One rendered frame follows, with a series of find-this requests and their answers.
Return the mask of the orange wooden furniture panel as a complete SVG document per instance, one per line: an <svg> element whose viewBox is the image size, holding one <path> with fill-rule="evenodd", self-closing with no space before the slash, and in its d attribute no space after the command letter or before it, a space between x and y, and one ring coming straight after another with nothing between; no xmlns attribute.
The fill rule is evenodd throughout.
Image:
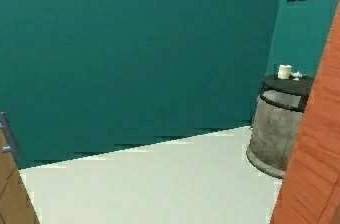
<svg viewBox="0 0 340 224"><path fill-rule="evenodd" d="M340 0L270 224L340 224Z"/></svg>

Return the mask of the white mug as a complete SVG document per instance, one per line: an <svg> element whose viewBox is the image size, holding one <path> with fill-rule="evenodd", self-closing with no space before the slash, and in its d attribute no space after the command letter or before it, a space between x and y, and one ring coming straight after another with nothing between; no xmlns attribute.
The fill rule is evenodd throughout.
<svg viewBox="0 0 340 224"><path fill-rule="evenodd" d="M291 65L280 65L277 73L279 79L286 80L291 75L292 66Z"/></svg>

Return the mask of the grey barrel table black top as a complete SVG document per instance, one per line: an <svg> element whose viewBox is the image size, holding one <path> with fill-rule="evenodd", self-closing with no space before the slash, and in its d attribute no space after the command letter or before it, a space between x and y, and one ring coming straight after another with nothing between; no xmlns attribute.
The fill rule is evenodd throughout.
<svg viewBox="0 0 340 224"><path fill-rule="evenodd" d="M303 117L313 77L262 80L246 150L249 162L261 172L282 179Z"/></svg>

